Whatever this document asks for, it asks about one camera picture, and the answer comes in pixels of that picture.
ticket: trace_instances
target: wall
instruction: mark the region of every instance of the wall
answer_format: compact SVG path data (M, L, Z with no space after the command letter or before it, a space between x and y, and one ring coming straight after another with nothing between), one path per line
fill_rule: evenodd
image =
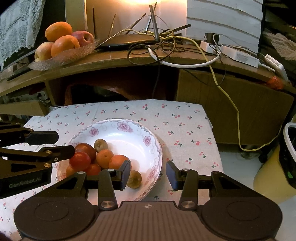
M130 26L144 13L150 15L149 4L157 1L156 15L160 16L170 28L186 24L186 0L86 0L88 29L94 33L92 8L95 8L95 24L97 37L107 38L114 14L115 23L112 34ZM149 17L143 18L134 28L139 31L146 27ZM165 24L157 19L159 28L167 29Z
M187 35L204 39L214 32L233 38L240 45L258 51L263 0L188 0ZM220 43L235 45L221 36Z

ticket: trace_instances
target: lace curtain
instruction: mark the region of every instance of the lace curtain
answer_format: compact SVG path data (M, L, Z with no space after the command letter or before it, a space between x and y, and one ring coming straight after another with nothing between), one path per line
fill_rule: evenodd
M45 0L17 0L0 16L0 67L21 47L32 48Z

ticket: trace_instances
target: green sticker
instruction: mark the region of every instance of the green sticker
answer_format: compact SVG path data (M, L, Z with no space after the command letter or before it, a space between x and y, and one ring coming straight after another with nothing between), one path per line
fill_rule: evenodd
M288 177L289 178L294 178L290 172L288 172Z

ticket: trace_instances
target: cherry print tablecloth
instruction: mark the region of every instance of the cherry print tablecloth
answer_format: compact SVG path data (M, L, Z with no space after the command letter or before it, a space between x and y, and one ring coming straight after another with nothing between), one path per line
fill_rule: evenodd
M79 130L107 118L138 121L159 139L163 149L163 167L159 180L144 201L175 200L178 203L181 191L172 190L165 174L165 163L168 160L173 161L179 169L194 169L201 175L210 175L214 170L223 171L211 125L203 107L183 102L140 100L62 107L46 117L32 117L24 126L35 131L57 131L57 143L38 146L22 143L9 148L37 151L45 146L67 145ZM13 240L20 239L13 222L14 210L23 200L57 182L56 167L57 164L52 166L52 181L49 185L0 200L1 232ZM207 199L206 192L201 191L199 204L205 203Z

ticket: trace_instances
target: yellow trash can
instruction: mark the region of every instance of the yellow trash can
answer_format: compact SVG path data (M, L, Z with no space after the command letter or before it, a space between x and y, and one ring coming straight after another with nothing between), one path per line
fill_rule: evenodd
M296 123L288 123L280 144L254 178L254 190L277 204L296 195Z

